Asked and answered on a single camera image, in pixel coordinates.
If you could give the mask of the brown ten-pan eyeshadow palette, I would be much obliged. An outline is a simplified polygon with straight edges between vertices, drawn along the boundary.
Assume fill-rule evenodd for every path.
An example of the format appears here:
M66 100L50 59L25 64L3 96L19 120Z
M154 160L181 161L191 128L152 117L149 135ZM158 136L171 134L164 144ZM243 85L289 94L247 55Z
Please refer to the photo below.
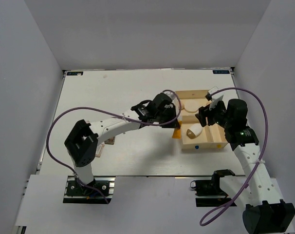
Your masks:
M115 137L111 137L104 141L104 144L113 145L115 143Z

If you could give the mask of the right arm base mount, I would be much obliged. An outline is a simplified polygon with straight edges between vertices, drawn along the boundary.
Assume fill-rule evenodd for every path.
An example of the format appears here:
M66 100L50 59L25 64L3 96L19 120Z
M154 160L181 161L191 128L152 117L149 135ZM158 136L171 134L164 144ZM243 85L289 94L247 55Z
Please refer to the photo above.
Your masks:
M190 188L195 191L196 207L218 207L231 198L220 188L220 178L235 176L229 169L214 171L210 179L193 180Z

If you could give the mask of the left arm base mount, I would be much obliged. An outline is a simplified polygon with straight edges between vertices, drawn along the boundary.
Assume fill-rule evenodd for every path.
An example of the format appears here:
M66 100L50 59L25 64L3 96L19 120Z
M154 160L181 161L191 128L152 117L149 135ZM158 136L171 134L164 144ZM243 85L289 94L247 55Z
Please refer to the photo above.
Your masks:
M94 177L94 182L89 184L99 190L105 198L95 189L82 186L74 176L67 178L63 203L65 204L109 204L115 186L114 177Z

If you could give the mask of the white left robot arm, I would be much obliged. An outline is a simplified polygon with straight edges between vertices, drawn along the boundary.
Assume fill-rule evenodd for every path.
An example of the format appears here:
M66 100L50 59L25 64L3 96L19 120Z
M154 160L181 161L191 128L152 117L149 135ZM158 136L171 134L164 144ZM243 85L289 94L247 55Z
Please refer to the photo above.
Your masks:
M175 106L175 100L179 100L175 92L164 90L152 101L142 101L120 115L111 113L110 118L91 123L78 121L64 142L79 179L78 189L85 195L94 191L91 163L98 146L106 140L146 126L179 129L182 105Z

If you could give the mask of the small pink compact palette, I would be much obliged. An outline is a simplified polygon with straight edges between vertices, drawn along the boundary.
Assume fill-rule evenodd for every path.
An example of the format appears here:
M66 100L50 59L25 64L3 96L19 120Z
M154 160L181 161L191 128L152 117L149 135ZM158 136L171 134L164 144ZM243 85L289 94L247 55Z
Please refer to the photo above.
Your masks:
M103 151L103 148L104 148L105 144L104 143L101 143L97 146L96 148L96 152L95 152L95 156L96 157L101 157L101 154L102 154L102 151Z

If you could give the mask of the round white powder puff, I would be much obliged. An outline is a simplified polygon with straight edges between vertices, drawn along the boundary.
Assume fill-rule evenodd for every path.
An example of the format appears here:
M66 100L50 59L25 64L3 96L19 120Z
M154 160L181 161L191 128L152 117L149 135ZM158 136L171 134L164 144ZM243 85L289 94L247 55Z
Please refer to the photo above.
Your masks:
M184 102L184 110L190 114L197 113L200 107L201 105L196 100L186 100Z

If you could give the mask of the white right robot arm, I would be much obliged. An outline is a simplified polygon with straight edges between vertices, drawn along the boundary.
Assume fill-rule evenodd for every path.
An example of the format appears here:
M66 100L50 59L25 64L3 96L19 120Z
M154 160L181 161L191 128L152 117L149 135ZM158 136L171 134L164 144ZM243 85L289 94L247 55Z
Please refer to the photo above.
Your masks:
M245 101L231 99L227 105L222 100L214 101L199 108L196 114L203 127L217 124L224 129L225 138L247 176L240 195L235 195L240 184L229 172L226 178L214 179L211 187L219 195L226 192L243 208L242 220L248 233L283 233L292 222L295 208L283 200L272 183L265 162L260 158L259 140L247 125L247 112Z

